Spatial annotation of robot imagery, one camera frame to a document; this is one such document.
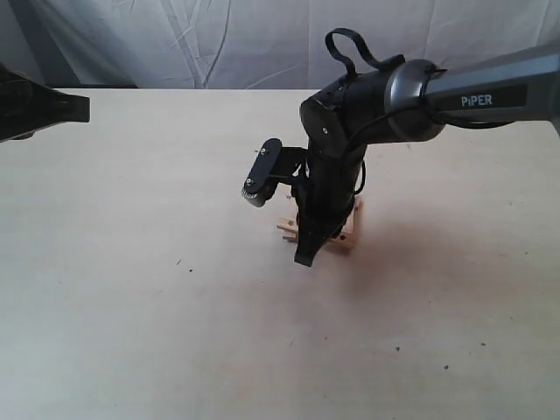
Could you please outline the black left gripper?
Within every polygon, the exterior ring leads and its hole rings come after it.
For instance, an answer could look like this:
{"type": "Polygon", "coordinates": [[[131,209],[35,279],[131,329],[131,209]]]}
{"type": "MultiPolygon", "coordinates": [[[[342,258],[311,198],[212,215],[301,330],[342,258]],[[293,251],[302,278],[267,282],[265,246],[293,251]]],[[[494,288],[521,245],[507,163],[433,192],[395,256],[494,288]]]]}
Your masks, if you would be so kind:
{"type": "Polygon", "coordinates": [[[62,123],[89,123],[90,98],[46,87],[1,65],[1,142],[62,123]]]}

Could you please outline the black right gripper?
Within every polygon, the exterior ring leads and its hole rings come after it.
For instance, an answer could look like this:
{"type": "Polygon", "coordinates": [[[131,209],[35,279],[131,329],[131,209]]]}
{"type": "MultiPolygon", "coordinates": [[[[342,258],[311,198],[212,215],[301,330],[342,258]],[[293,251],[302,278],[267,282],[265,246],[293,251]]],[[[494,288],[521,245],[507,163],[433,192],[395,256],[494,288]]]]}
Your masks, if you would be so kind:
{"type": "Polygon", "coordinates": [[[296,263],[312,266],[317,253],[342,230],[363,189],[363,149],[339,157],[310,148],[292,188],[297,202],[296,263]]]}

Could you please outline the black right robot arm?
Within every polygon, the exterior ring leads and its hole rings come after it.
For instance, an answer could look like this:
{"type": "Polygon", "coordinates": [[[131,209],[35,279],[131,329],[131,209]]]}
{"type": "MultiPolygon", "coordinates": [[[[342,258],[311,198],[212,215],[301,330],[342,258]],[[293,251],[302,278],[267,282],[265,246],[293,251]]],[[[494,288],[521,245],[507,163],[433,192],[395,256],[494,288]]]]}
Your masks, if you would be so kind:
{"type": "Polygon", "coordinates": [[[295,261],[311,266],[364,188],[369,145],[429,141],[448,125],[558,123],[559,47],[530,47],[455,70],[400,60],[335,81],[306,99],[299,114],[308,151],[294,191],[295,261]]]}

